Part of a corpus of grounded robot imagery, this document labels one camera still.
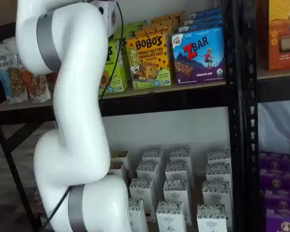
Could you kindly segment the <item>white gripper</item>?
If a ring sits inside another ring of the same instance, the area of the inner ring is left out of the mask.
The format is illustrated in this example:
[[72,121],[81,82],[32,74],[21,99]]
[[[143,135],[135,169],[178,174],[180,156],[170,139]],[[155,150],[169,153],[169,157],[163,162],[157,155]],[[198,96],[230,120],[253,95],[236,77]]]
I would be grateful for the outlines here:
[[116,0],[94,0],[93,5],[98,8],[107,27],[107,34],[112,34],[108,40],[116,40]]

